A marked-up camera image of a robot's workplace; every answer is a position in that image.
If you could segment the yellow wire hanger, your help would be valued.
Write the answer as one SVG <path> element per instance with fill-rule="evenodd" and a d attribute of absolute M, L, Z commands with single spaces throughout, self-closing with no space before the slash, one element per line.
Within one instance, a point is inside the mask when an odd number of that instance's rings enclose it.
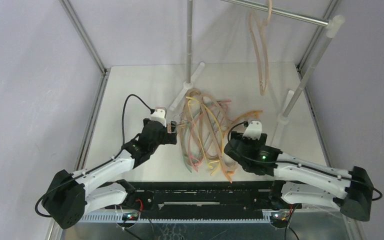
<path fill-rule="evenodd" d="M 183 153 L 186 163 L 196 172 L 202 164 L 211 176 L 222 170 L 225 110 L 223 103 L 210 95 L 185 98 L 183 118 L 188 137 L 183 138 L 186 140 Z"/>

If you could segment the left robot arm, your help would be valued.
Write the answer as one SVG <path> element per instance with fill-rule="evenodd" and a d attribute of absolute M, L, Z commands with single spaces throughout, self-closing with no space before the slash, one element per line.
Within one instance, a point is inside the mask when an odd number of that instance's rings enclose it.
<path fill-rule="evenodd" d="M 129 209 L 137 200 L 133 187 L 125 180 L 110 185 L 106 183 L 148 161 L 159 146 L 176 144 L 175 121 L 163 125 L 145 118 L 142 131 L 108 161 L 91 170 L 69 173 L 63 169 L 57 172 L 34 209 L 43 216 L 38 209 L 41 205 L 47 211 L 45 217 L 54 219 L 62 229 L 74 226 L 84 215 L 107 206 L 121 205 Z"/>

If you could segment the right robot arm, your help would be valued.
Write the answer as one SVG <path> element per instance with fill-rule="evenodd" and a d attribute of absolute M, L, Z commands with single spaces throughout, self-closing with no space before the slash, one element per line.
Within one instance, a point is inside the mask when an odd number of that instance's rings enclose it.
<path fill-rule="evenodd" d="M 370 220 L 375 187 L 364 168 L 344 170 L 299 159 L 266 145 L 266 137 L 265 133 L 250 137 L 233 131 L 228 135 L 224 153 L 244 171 L 275 179 L 269 194 L 273 207 L 319 205 L 339 210 L 357 221 Z"/>

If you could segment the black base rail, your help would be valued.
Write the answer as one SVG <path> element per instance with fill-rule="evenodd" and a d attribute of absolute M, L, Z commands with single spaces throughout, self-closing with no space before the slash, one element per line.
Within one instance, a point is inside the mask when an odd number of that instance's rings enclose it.
<path fill-rule="evenodd" d="M 294 205 L 281 199 L 275 181 L 136 181 L 137 207 L 157 221 L 263 220 L 265 212 L 289 215 Z"/>

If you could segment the aluminium frame left post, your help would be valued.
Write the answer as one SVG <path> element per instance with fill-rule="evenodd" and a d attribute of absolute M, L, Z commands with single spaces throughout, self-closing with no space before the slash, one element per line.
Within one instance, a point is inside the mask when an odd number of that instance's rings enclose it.
<path fill-rule="evenodd" d="M 85 46 L 87 52 L 89 53 L 90 57 L 96 64 L 97 68 L 101 72 L 102 75 L 105 75 L 107 73 L 107 68 L 105 67 L 92 39 L 90 38 L 86 28 L 84 27 L 77 11 L 75 10 L 72 2 L 70 0 L 59 0 L 62 8 L 66 12 L 72 26 L 74 27 L 75 31 L 77 32 L 78 36 L 80 37 L 80 40 L 82 41 L 83 45 Z"/>

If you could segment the aluminium frame post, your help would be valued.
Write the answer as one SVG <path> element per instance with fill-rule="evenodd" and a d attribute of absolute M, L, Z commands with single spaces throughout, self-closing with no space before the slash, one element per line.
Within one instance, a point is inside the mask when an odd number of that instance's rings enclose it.
<path fill-rule="evenodd" d="M 322 16 L 323 19 L 325 19 L 325 20 L 331 19 L 334 16 L 335 12 L 337 11 L 337 8 L 341 5 L 341 2 L 342 2 L 342 0 L 330 0 L 328 6 L 327 6 L 327 8 L 324 11 L 324 14 Z M 323 26 L 318 26 L 316 28 L 314 34 L 312 35 L 312 37 L 310 39 L 308 46 L 306 47 L 306 49 L 304 51 L 303 56 L 301 57 L 299 63 L 296 65 L 298 72 L 301 73 L 306 68 L 306 66 L 309 64 L 311 55 L 313 54 L 313 52 L 316 48 L 316 45 L 318 44 L 318 41 L 320 40 L 320 38 L 322 36 L 323 30 L 324 30 Z"/>
<path fill-rule="evenodd" d="M 75 10 L 72 2 L 70 0 L 59 0 L 62 8 L 66 12 L 72 26 L 74 27 L 75 31 L 77 32 L 78 36 L 80 37 L 80 40 L 82 41 L 83 45 L 85 46 L 87 52 L 89 53 L 90 57 L 96 64 L 97 68 L 101 72 L 102 75 L 105 75 L 107 73 L 107 68 L 105 67 L 92 39 L 90 38 L 86 28 L 84 27 L 77 11 Z"/>

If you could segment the aluminium frame right post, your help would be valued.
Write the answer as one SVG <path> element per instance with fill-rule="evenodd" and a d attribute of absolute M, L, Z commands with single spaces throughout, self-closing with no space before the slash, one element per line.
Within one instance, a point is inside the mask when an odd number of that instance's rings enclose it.
<path fill-rule="evenodd" d="M 341 5 L 341 2 L 342 2 L 342 0 L 330 0 L 328 6 L 327 6 L 327 8 L 324 11 L 324 14 L 322 16 L 323 19 L 325 19 L 325 20 L 331 19 L 334 16 L 335 12 L 337 11 L 337 8 Z M 296 65 L 298 72 L 301 73 L 306 68 L 306 66 L 309 64 L 311 55 L 313 54 L 313 52 L 316 48 L 316 45 L 318 44 L 318 41 L 320 40 L 320 38 L 322 36 L 323 30 L 324 30 L 323 26 L 318 26 L 316 28 L 314 34 L 312 35 L 312 37 L 310 39 L 308 46 L 306 47 L 306 49 L 304 51 L 303 56 L 301 57 L 299 63 Z"/>

